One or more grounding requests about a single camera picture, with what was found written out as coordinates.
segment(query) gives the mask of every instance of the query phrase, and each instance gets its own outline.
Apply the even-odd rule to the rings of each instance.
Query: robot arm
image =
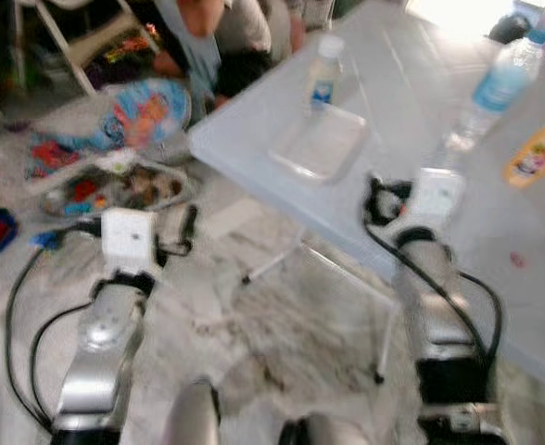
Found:
[[[349,422],[312,413],[296,422],[286,422],[279,445],[369,445],[369,441]]]
[[[218,445],[219,396],[206,379],[187,386],[166,421],[161,445]]]
[[[196,214],[190,206],[180,241],[166,248],[154,233],[154,215],[142,211],[108,210],[101,225],[78,222],[70,229],[102,237],[112,273],[95,286],[92,304],[79,322],[77,351],[52,420],[53,445],[119,443],[133,385],[133,359],[144,336],[146,302],[168,255],[183,256],[192,248]]]
[[[487,350],[466,314],[461,275],[451,251],[436,235],[460,198],[460,179],[451,172],[425,169],[414,188],[404,182],[384,185],[377,179],[371,188],[363,224],[399,259],[392,286],[403,306],[423,400],[418,423],[429,444],[508,444],[491,373],[501,305],[487,289],[496,311],[495,335]],[[379,238],[370,225],[385,227],[384,234],[395,246]]]

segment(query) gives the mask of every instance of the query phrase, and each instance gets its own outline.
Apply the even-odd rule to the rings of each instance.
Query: bottle cap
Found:
[[[345,49],[345,41],[332,34],[326,34],[320,40],[318,54],[325,58],[338,58]]]
[[[527,38],[529,41],[534,42],[535,44],[545,44],[545,30],[530,30]]]

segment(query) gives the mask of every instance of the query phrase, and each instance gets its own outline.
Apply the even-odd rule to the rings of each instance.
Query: plastic table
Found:
[[[382,2],[362,4],[335,33],[348,50],[336,104],[369,124],[343,178],[308,184],[269,154],[303,112],[315,42],[195,126],[191,151],[389,281],[394,261],[360,225],[366,178],[373,172],[388,180],[410,179],[426,165],[499,47],[442,31]],[[519,191],[501,176],[505,163],[543,123],[545,68],[468,156],[468,184],[448,241],[461,267],[503,299],[501,354],[545,383],[545,178]],[[523,256],[524,267],[514,265],[512,253]],[[488,335],[490,307],[478,292],[470,292],[470,303]]]

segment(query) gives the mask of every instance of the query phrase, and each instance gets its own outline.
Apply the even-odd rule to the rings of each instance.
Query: table leg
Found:
[[[244,275],[244,277],[242,278],[242,284],[249,285],[256,278],[269,272],[275,266],[283,262],[289,255],[291,255],[295,251],[296,248],[299,248],[299,246],[301,246],[301,241],[303,240],[305,232],[305,229],[299,229],[299,232],[296,234],[293,241],[291,241],[291,245],[289,246],[289,248],[281,252],[276,257],[272,258],[272,260],[270,260],[269,262],[262,264],[260,267],[254,269],[252,272]]]
[[[386,329],[384,330],[384,339],[382,341],[382,352],[380,354],[380,360],[374,370],[374,381],[378,385],[384,383],[384,380],[386,378],[387,356],[390,351],[392,330],[394,329],[394,324],[396,323],[396,317],[398,314],[399,306],[398,304],[393,303],[390,307],[390,314],[387,317],[387,325]]]
[[[291,255],[297,248],[304,247],[307,248],[312,254],[314,254],[320,261],[326,262],[327,264],[330,264],[333,269],[335,269],[338,273],[342,273],[345,275],[349,280],[355,281],[358,283],[359,286],[364,287],[367,292],[370,293],[370,295],[376,299],[381,299],[386,303],[386,305],[389,307],[389,314],[387,317],[387,324],[386,328],[384,330],[384,338],[382,339],[382,349],[379,353],[379,360],[377,361],[377,365],[374,369],[374,381],[377,385],[381,385],[384,383],[386,379],[386,368],[387,368],[387,359],[388,354],[390,352],[390,343],[392,340],[392,331],[394,329],[394,324],[396,323],[397,315],[400,312],[400,305],[391,297],[386,295],[385,293],[381,292],[377,288],[371,286],[369,283],[366,283],[365,281],[361,280],[360,277],[357,275],[351,273],[344,267],[342,267],[340,264],[337,264],[333,260],[326,257],[323,253],[319,252],[315,248],[312,248],[311,246],[304,245],[303,243],[303,237],[305,235],[305,228],[302,228],[299,230],[293,241],[291,242],[291,245],[289,248],[284,250],[279,255],[272,258],[267,263],[263,264],[259,268],[253,270],[250,273],[247,273],[242,278],[242,284],[248,285],[261,275],[269,272],[272,268],[283,262],[289,255]]]

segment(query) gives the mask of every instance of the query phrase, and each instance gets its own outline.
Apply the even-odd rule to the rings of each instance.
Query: plastic tray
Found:
[[[172,169],[139,158],[131,159],[126,169],[121,172],[109,167],[111,166],[106,162],[99,166],[90,165],[66,183],[42,194],[39,201],[42,212],[49,217],[71,220],[81,216],[96,216],[110,207],[158,211],[185,202],[196,192],[196,181],[181,169]],[[152,184],[149,186],[152,189],[150,202],[143,203],[142,196],[134,192],[130,184],[131,174],[136,169],[142,169],[152,176],[163,175],[171,181],[170,187],[174,187],[173,183],[176,183],[175,190],[173,188],[167,197],[158,197],[158,190]],[[76,184],[81,183],[93,184],[95,190],[74,202]]]
[[[314,183],[339,179],[355,159],[365,135],[365,119],[326,104],[302,116],[269,150],[270,155]]]

